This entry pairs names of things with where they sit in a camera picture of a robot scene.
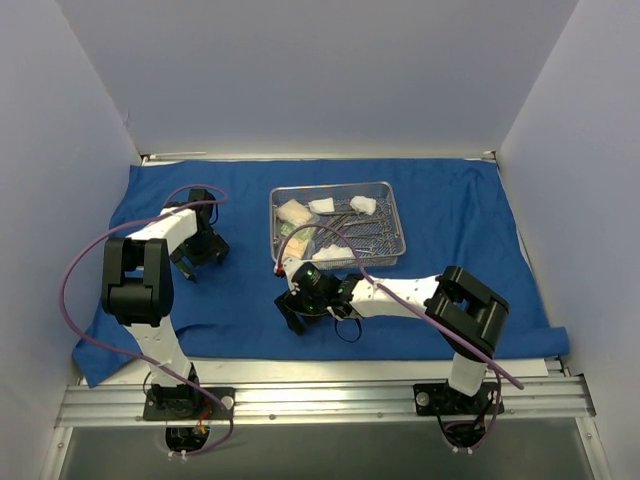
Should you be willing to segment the steel hemostat clamp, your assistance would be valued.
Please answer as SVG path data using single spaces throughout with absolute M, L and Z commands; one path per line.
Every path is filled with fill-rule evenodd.
M 387 237 L 391 234 L 391 225 L 384 215 L 359 218 L 345 224 L 350 238 Z

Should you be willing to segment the steel mesh instrument tray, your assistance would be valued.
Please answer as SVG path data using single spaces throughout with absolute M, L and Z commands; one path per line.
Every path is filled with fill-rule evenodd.
M 271 236 L 271 256 L 276 257 L 281 247 L 282 241 L 293 227 L 282 222 L 276 215 L 276 209 L 291 199 L 295 199 L 302 205 L 308 207 L 308 203 L 312 200 L 332 197 L 336 211 L 353 210 L 350 207 L 352 197 L 361 195 L 374 198 L 377 201 L 377 208 L 373 216 L 384 215 L 388 218 L 391 225 L 391 234 L 387 237 L 374 238 L 350 238 L 345 225 L 338 231 L 343 234 L 342 237 L 336 236 L 331 231 L 324 229 L 306 229 L 297 233 L 294 237 L 302 239 L 312 239 L 315 243 L 315 253 L 322 247 L 328 247 L 331 244 L 344 247 L 347 243 L 351 243 L 355 248 L 360 245 L 369 245 L 374 242 L 389 243 L 394 246 L 395 254 L 390 256 L 368 256 L 358 253 L 362 262 L 367 266 L 391 266 L 397 262 L 397 259 L 406 251 L 406 242 L 401 226 L 401 221 L 396 206 L 394 192 L 391 185 L 387 182 L 365 182 L 365 183 L 347 183 L 333 185 L 313 185 L 313 186 L 297 186 L 297 187 L 279 187 L 270 192 L 270 236 Z M 321 219 L 321 215 L 317 215 L 318 224 L 326 225 Z

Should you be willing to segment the steel surgical scissors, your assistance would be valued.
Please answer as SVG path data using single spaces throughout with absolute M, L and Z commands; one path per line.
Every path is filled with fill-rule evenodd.
M 330 213 L 321 215 L 321 219 L 325 222 L 325 224 L 336 230 L 339 230 L 340 228 L 342 228 L 346 223 L 349 223 L 355 220 L 362 220 L 364 218 L 365 218 L 364 213 L 353 211 L 353 210 L 336 211 L 336 212 L 330 212 Z

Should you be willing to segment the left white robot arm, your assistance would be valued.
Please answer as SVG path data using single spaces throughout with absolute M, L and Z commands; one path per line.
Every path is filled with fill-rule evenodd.
M 204 404 L 193 363 L 179 345 L 170 318 L 174 304 L 172 268 L 188 281 L 195 269 L 222 264 L 228 243 L 214 229 L 217 199 L 207 187 L 186 188 L 185 202 L 168 201 L 159 216 L 104 245 L 101 304 L 136 340 L 150 366 L 147 393 L 154 407 L 190 419 Z

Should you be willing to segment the blue surgical drape cloth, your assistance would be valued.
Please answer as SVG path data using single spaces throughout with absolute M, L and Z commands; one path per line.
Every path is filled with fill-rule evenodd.
M 278 187 L 384 181 L 391 185 L 406 252 L 379 275 L 419 278 L 464 268 L 511 307 L 500 359 L 564 356 L 562 327 L 549 323 L 520 249 L 515 220 L 495 165 L 466 160 L 190 161 L 132 167 L 111 222 L 155 216 L 181 187 L 204 183 L 228 195 L 217 223 L 230 247 L 221 265 L 200 268 L 196 281 L 175 273 L 171 319 L 192 357 L 268 360 L 448 360 L 452 349 L 417 319 L 376 317 L 362 334 L 330 320 L 303 335 L 290 331 L 274 304 L 286 287 L 274 276 L 269 196 Z

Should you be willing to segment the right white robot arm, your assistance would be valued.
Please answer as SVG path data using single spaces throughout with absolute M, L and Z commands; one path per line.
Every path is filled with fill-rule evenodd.
M 348 274 L 340 279 L 311 262 L 287 257 L 275 267 L 275 275 L 287 281 L 287 290 L 275 304 L 298 335 L 324 318 L 335 324 L 352 320 L 357 328 L 374 317 L 429 319 L 454 350 L 443 390 L 445 403 L 464 413 L 479 402 L 510 306 L 469 272 L 449 266 L 425 278 Z

